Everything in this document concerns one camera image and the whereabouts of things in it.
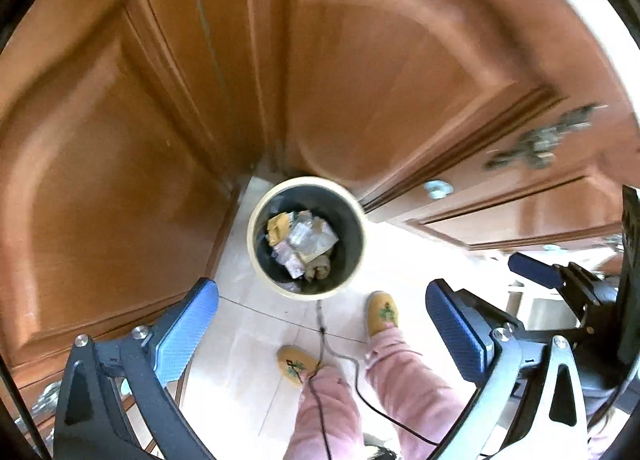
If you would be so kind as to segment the right yellow slipper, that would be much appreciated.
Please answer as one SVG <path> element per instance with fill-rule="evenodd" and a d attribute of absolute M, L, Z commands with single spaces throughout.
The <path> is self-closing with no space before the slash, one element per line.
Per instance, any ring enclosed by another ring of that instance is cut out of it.
<path fill-rule="evenodd" d="M 386 292 L 372 292 L 367 299 L 366 324 L 369 337 L 398 327 L 398 309 Z"/>

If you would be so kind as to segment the right wooden cabinet door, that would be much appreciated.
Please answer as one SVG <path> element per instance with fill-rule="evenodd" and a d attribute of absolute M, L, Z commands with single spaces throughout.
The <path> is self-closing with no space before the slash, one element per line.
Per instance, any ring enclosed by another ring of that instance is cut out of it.
<path fill-rule="evenodd" d="M 566 0 L 247 0 L 269 163 L 378 207 L 474 157 L 471 176 L 576 108 L 561 157 L 608 146 L 634 114 Z"/>

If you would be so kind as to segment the left yellow slipper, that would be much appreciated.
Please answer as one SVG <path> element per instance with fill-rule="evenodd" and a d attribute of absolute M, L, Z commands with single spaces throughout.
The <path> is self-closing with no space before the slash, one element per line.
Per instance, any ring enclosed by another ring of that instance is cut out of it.
<path fill-rule="evenodd" d="M 322 360 L 299 347 L 285 345 L 277 352 L 277 363 L 282 376 L 296 388 L 322 367 Z"/>

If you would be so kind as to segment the pink trouser leg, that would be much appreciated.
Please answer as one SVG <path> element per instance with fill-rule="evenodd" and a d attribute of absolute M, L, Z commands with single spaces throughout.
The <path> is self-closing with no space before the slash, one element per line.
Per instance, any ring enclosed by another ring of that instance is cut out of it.
<path fill-rule="evenodd" d="M 340 370 L 322 367 L 303 384 L 285 459 L 356 459 L 363 450 L 360 414 Z"/>
<path fill-rule="evenodd" d="M 428 458 L 465 407 L 396 327 L 370 336 L 366 379 L 386 414 L 401 424 L 398 437 L 406 459 Z"/>

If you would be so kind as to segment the cream round trash bin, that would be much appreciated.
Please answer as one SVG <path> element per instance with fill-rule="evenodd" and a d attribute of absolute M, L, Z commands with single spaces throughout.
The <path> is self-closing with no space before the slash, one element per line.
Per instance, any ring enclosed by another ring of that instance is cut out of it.
<path fill-rule="evenodd" d="M 364 212 L 345 188 L 318 177 L 272 187 L 250 215 L 247 252 L 278 294 L 318 301 L 344 290 L 362 262 Z"/>

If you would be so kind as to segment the pale blue cabinet knob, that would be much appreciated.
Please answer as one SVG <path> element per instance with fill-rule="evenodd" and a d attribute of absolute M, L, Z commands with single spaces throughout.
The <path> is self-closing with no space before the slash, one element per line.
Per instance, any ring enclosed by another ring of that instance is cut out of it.
<path fill-rule="evenodd" d="M 433 201 L 442 200 L 454 193 L 454 187 L 445 180 L 433 179 L 424 183 L 423 188 Z"/>

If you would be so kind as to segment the wooden cabinet door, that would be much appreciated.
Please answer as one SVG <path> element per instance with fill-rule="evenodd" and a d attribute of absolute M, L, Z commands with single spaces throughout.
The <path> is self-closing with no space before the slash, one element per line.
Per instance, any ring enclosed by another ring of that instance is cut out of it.
<path fill-rule="evenodd" d="M 1 53 L 1 351 L 22 388 L 76 335 L 177 301 L 260 152 L 246 0 L 34 0 Z"/>
<path fill-rule="evenodd" d="M 576 108 L 561 157 L 608 146 L 634 114 L 566 0 L 247 0 L 269 163 L 378 207 L 474 157 L 471 176 Z"/>

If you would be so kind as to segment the right pink trouser leg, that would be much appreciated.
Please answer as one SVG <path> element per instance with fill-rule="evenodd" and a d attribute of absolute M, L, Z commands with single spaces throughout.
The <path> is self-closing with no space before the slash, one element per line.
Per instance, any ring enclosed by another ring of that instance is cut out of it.
<path fill-rule="evenodd" d="M 406 459 L 428 458 L 465 407 L 396 327 L 370 336 L 366 379 L 386 414 L 401 424 L 398 437 Z"/>

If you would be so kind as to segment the left wooden cabinet door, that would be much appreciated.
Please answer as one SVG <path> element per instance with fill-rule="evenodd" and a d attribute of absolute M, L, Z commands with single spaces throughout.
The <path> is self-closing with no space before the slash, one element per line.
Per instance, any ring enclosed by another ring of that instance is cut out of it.
<path fill-rule="evenodd" d="M 22 388 L 76 335 L 177 301 L 260 152 L 246 0 L 34 0 L 1 53 L 1 351 Z"/>

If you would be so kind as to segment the yellow slipper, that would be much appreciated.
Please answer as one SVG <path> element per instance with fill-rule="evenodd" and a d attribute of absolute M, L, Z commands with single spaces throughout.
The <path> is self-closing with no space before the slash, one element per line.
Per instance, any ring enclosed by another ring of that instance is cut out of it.
<path fill-rule="evenodd" d="M 296 388 L 322 367 L 322 360 L 299 347 L 285 345 L 277 352 L 277 363 L 282 376 Z"/>
<path fill-rule="evenodd" d="M 398 309 L 386 292 L 372 292 L 367 299 L 366 324 L 369 337 L 398 327 Z"/>

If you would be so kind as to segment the white plastic bag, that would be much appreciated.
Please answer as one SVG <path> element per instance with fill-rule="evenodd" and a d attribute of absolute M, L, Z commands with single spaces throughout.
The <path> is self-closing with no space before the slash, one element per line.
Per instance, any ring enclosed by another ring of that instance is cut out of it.
<path fill-rule="evenodd" d="M 299 254 L 320 255 L 323 253 L 321 235 L 321 230 L 314 227 L 314 217 L 299 214 L 293 221 L 286 241 Z"/>

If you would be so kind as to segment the left pink trouser leg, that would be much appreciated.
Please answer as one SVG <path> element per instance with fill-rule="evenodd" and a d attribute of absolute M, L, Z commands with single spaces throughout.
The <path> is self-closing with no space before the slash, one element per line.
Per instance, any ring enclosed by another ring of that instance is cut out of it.
<path fill-rule="evenodd" d="M 363 450 L 360 414 L 340 370 L 322 367 L 303 384 L 285 459 L 356 459 Z"/>

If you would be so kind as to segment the yellow snack wrapper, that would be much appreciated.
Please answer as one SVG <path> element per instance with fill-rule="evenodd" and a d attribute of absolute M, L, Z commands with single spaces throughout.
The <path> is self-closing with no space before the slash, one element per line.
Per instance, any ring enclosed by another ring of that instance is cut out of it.
<path fill-rule="evenodd" d="M 273 216 L 268 220 L 267 239 L 270 246 L 275 247 L 288 237 L 294 219 L 294 213 L 284 212 Z"/>

